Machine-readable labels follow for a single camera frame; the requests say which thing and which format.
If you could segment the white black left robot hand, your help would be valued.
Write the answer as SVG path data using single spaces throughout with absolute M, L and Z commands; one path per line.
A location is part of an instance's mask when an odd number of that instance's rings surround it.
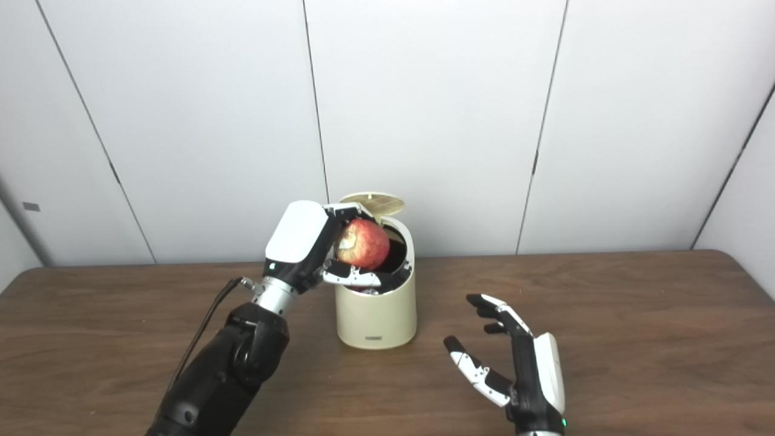
M 279 281 L 299 294 L 322 282 L 385 294 L 409 281 L 410 270 L 388 273 L 333 257 L 345 226 L 355 219 L 377 223 L 359 202 L 291 202 L 266 246 L 263 279 Z

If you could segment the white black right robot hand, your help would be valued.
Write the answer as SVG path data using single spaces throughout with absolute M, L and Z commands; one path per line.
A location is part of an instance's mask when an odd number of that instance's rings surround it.
M 506 334 L 511 342 L 515 376 L 509 379 L 468 353 L 453 335 L 443 343 L 468 383 L 490 402 L 504 409 L 518 435 L 564 435 L 566 398 L 556 339 L 535 335 L 505 301 L 486 294 L 468 294 L 477 315 L 493 322 L 486 334 Z

